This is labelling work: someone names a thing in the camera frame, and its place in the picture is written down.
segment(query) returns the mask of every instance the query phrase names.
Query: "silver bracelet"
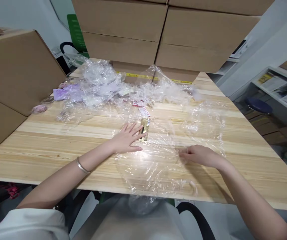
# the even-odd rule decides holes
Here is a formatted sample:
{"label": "silver bracelet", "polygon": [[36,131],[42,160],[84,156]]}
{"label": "silver bracelet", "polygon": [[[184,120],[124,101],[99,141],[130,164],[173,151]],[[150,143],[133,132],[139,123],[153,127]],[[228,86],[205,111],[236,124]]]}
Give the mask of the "silver bracelet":
{"label": "silver bracelet", "polygon": [[82,167],[82,165],[79,163],[79,157],[76,158],[76,162],[77,162],[77,164],[78,164],[78,167],[79,167],[85,174],[91,173],[90,171],[87,171],[86,169],[84,169],[84,168]]}

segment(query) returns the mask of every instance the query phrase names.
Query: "light wood tabletop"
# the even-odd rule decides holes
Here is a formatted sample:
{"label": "light wood tabletop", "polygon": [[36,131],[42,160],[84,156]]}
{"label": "light wood tabletop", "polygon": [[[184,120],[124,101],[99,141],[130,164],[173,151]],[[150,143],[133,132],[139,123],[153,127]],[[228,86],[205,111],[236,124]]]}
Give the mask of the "light wood tabletop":
{"label": "light wood tabletop", "polygon": [[[274,208],[287,209],[287,165],[205,73],[200,73],[193,84],[204,99],[225,105],[223,109],[218,107],[218,111],[225,116],[222,136],[227,159]],[[196,142],[187,137],[180,126],[187,119],[189,111],[199,104],[200,102],[193,100],[189,106],[157,103],[150,114],[152,118],[164,119],[166,116],[171,121],[176,145],[193,145]],[[56,116],[62,111],[62,105],[62,102],[54,102],[46,112],[29,116],[0,145],[0,181],[39,184],[77,156],[110,139],[113,132],[122,127],[121,119],[92,115],[67,131],[67,125],[56,120]],[[157,134],[157,131],[158,129],[152,127],[149,136]],[[167,160],[145,150],[140,154],[148,154],[152,161],[167,165],[164,173],[170,182],[186,180],[193,182],[197,188],[197,193],[191,190],[191,186],[184,186],[163,194],[145,191],[143,188],[142,194],[233,203],[216,169],[196,164],[183,165],[175,155]],[[142,157],[140,154],[129,156],[129,161],[134,163]],[[112,156],[98,166],[78,188],[131,193],[128,183],[121,175],[121,168],[123,166]],[[167,184],[165,178],[160,181]],[[132,183],[145,187],[148,182],[147,179],[135,176]]]}

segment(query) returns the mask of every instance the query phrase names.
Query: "yellow tape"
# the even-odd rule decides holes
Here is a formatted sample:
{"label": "yellow tape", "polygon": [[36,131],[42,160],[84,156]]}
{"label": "yellow tape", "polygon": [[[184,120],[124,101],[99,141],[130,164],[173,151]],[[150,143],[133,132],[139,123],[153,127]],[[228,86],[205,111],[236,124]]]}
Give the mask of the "yellow tape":
{"label": "yellow tape", "polygon": [[[135,78],[145,78],[145,79],[152,79],[152,77],[148,77],[145,75],[140,75],[140,74],[132,74],[132,73],[126,73],[127,77],[135,77]],[[186,84],[192,84],[192,82],[188,82],[188,81],[181,81],[181,80],[175,80],[172,79],[172,81],[174,81],[175,83],[186,83]]]}

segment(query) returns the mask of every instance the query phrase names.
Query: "left hand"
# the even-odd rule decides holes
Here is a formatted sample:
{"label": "left hand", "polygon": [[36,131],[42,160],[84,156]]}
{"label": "left hand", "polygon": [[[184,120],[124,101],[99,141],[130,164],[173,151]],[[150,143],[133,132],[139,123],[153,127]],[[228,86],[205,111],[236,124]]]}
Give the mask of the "left hand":
{"label": "left hand", "polygon": [[109,144],[109,147],[112,148],[114,153],[141,151],[141,147],[132,147],[131,144],[134,141],[147,135],[147,133],[136,135],[136,133],[142,130],[142,128],[142,125],[136,127],[136,123],[133,123],[131,125],[129,125],[129,123],[126,123],[122,130],[112,139],[110,139],[107,143]]}

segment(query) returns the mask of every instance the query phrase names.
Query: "right hand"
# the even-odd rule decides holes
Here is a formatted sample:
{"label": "right hand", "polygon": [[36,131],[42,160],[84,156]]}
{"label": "right hand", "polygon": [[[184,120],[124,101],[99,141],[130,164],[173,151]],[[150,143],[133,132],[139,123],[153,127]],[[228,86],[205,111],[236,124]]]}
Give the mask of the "right hand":
{"label": "right hand", "polygon": [[215,151],[208,147],[201,145],[194,145],[179,151],[179,156],[206,167],[214,167],[221,170],[225,165],[229,164],[229,161],[220,156]]}

